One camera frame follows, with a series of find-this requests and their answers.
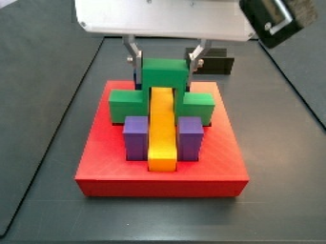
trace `red base block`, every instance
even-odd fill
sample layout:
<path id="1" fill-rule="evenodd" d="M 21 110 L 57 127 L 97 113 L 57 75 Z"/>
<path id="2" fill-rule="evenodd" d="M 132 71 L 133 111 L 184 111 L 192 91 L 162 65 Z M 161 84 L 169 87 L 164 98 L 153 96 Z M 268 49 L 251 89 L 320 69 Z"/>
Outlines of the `red base block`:
<path id="1" fill-rule="evenodd" d="M 132 90 L 132 81 L 109 81 L 94 115 L 74 180 L 86 196 L 237 196 L 248 182 L 231 124 L 215 83 L 192 82 L 190 92 L 211 92 L 211 127 L 202 128 L 197 162 L 177 162 L 176 172 L 153 173 L 145 161 L 125 161 L 122 126 L 109 120 L 108 94 Z"/>

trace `yellow block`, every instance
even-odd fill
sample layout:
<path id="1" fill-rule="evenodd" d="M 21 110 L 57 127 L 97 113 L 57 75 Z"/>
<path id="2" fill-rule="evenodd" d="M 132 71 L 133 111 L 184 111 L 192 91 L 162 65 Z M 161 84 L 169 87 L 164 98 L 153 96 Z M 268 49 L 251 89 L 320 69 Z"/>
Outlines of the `yellow block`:
<path id="1" fill-rule="evenodd" d="M 176 127 L 170 88 L 150 88 L 148 164 L 150 172 L 176 170 Z"/>

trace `dark gray surface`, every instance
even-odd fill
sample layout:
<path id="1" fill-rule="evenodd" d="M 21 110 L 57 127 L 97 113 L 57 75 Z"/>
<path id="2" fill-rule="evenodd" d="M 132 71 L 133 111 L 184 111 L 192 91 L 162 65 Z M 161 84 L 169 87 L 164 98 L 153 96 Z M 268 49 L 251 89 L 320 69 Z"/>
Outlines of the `dark gray surface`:
<path id="1" fill-rule="evenodd" d="M 69 0 L 0 10 L 0 235 L 6 231 L 101 39 Z"/>
<path id="2" fill-rule="evenodd" d="M 184 40 L 138 40 L 181 58 Z M 121 40 L 105 40 L 3 241 L 326 240 L 326 136 L 257 42 L 229 43 L 217 80 L 251 181 L 236 198 L 86 198 L 72 180 L 105 80 L 129 79 Z"/>
<path id="3" fill-rule="evenodd" d="M 326 1 L 313 3 L 316 21 L 268 53 L 326 127 Z"/>

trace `toy block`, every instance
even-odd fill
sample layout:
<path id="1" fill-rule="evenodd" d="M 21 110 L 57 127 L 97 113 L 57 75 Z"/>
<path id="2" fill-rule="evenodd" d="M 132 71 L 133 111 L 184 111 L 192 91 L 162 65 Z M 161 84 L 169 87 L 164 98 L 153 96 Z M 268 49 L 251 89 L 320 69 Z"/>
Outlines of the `toy block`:
<path id="1" fill-rule="evenodd" d="M 112 89 L 133 90 L 132 81 L 106 82 L 94 114 L 74 181 L 85 196 L 227 197 L 237 196 L 248 174 L 213 82 L 192 82 L 190 92 L 211 92 L 219 106 L 211 127 L 202 127 L 198 162 L 177 162 L 172 173 L 149 172 L 148 162 L 126 161 L 122 126 L 113 126 L 106 99 Z"/>
<path id="2" fill-rule="evenodd" d="M 146 160 L 148 118 L 145 116 L 126 116 L 121 133 L 124 138 L 126 160 Z"/>
<path id="3" fill-rule="evenodd" d="M 112 123 L 124 123 L 126 116 L 148 115 L 148 102 L 142 100 L 142 91 L 110 90 L 108 104 Z"/>
<path id="4" fill-rule="evenodd" d="M 173 94 L 168 88 L 150 88 L 148 165 L 150 172 L 176 170 Z"/>
<path id="5" fill-rule="evenodd" d="M 201 118 L 202 125 L 208 126 L 213 108 L 215 102 L 209 93 L 185 92 L 176 116 L 197 116 Z"/>
<path id="6" fill-rule="evenodd" d="M 178 117 L 176 142 L 177 161 L 197 161 L 204 130 L 198 117 Z"/>
<path id="7" fill-rule="evenodd" d="M 181 106 L 188 77 L 185 60 L 144 58 L 141 75 L 144 100 L 149 99 L 150 87 L 174 88 L 174 103 Z"/>

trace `purple block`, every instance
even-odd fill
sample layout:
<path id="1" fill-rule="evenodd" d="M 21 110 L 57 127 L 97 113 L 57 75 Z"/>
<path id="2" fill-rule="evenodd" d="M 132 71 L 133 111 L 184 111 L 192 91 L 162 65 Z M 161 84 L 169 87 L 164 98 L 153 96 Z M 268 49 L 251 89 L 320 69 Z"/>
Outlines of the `purple block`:
<path id="1" fill-rule="evenodd" d="M 177 161 L 197 161 L 204 129 L 198 117 L 177 119 Z"/>
<path id="2" fill-rule="evenodd" d="M 148 160 L 148 117 L 126 116 L 122 126 L 126 160 Z"/>

